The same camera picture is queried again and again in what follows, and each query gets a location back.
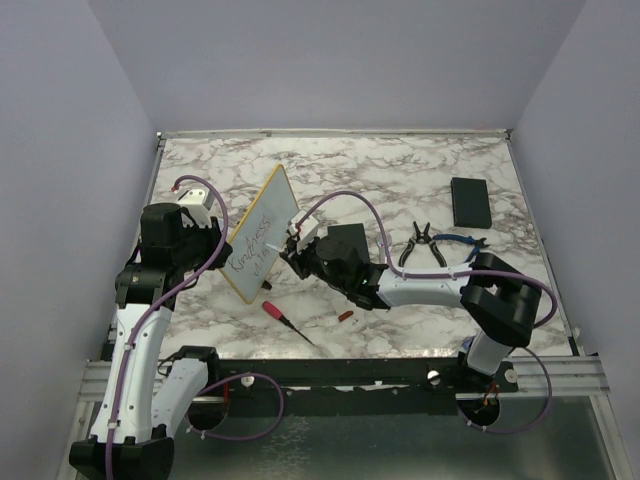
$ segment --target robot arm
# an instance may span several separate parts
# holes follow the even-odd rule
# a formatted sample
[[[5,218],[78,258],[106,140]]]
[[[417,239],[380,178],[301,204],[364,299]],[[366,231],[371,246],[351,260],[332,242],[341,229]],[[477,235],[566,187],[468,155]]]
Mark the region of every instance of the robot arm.
[[[341,227],[332,227],[320,238],[312,217],[310,227],[296,227],[303,214],[292,219],[290,237],[281,253],[300,278],[314,275],[367,310],[411,304],[467,310],[482,332],[466,353],[465,365],[487,376],[496,373],[511,350],[529,344],[542,294],[539,288],[512,278],[459,275],[472,270],[519,273],[495,255],[481,253],[474,262],[456,267],[406,269],[409,278],[405,278],[388,265],[369,260],[364,228],[357,235],[348,226],[349,234],[341,235]],[[416,273],[442,278],[416,279],[411,275]]]
[[[140,263],[126,265],[116,279],[116,344],[105,397],[90,438],[74,443],[69,455],[70,463],[91,480],[104,478],[110,430],[114,432],[115,478],[167,478],[175,429],[198,392],[219,380],[215,349],[184,347],[174,357],[169,378],[153,395],[160,347],[175,297],[151,313],[136,335],[135,348],[126,343],[150,305],[182,283],[188,271],[203,266],[220,243],[218,221],[209,217],[212,200],[205,190],[192,189],[177,203],[148,205],[142,213]],[[225,243],[209,270],[223,267],[231,251]],[[129,359],[120,378],[127,350]],[[111,409],[119,381],[122,395],[114,428]]]

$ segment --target white wall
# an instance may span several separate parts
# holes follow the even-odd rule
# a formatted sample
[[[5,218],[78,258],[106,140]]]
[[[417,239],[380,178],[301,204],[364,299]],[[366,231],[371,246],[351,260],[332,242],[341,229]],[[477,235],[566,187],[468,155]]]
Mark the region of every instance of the white wall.
[[[0,476],[52,479],[154,128],[84,0],[0,5]]]
[[[89,0],[163,131],[511,128],[584,0]]]
[[[589,0],[514,133],[572,324],[640,478],[640,2]]]

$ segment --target whiteboard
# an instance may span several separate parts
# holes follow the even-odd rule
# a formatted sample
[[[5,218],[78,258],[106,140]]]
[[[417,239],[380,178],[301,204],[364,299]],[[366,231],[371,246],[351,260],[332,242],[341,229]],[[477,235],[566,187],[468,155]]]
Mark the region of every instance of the whiteboard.
[[[277,165],[247,213],[233,231],[222,275],[245,303],[255,300],[262,283],[287,240],[289,220],[298,213],[298,203],[282,165]]]

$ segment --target marble tabletop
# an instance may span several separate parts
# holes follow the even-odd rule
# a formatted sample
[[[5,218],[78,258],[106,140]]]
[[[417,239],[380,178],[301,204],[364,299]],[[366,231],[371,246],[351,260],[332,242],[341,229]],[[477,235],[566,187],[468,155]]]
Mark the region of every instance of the marble tabletop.
[[[231,227],[242,218],[275,165],[284,165],[301,208],[336,190],[355,190],[371,200],[392,238],[397,262],[415,220],[432,232],[486,237],[488,251],[527,275],[549,284],[525,200],[502,138],[455,137],[261,137],[178,138],[166,142],[152,201],[175,201],[169,192],[176,177],[200,175],[220,191]],[[452,176],[487,181],[493,216],[489,230],[453,226]],[[219,210],[214,206],[213,214]],[[355,198],[339,197],[316,215],[331,224],[364,223],[372,258],[377,258],[375,220]],[[449,265],[462,263],[465,245],[441,242]],[[437,267],[429,248],[419,245],[407,267]],[[462,309],[404,306],[364,311],[323,282],[300,280],[278,259],[262,290],[245,304],[220,272],[205,273],[178,297],[162,345],[162,356],[182,345],[215,346],[223,358],[380,358],[454,355],[479,327]],[[307,344],[261,308],[270,300],[307,335]],[[549,309],[543,296],[539,315]],[[355,314],[338,321],[347,310]],[[533,333],[531,348],[540,355],[570,355],[559,314]]]

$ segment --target screwdriver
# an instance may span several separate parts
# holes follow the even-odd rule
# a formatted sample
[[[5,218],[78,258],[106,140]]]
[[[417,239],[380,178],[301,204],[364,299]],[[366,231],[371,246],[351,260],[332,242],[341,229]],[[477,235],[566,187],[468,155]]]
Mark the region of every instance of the screwdriver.
[[[302,338],[304,338],[307,342],[309,342],[311,345],[315,347],[314,343],[311,340],[309,340],[300,330],[294,327],[293,323],[291,323],[289,319],[285,317],[283,313],[280,310],[278,310],[278,307],[276,307],[273,303],[263,302],[262,308],[264,308],[264,311],[267,312],[269,315],[271,315],[273,318],[280,321],[285,326],[289,327],[291,330],[296,332],[298,335],[300,335]]]

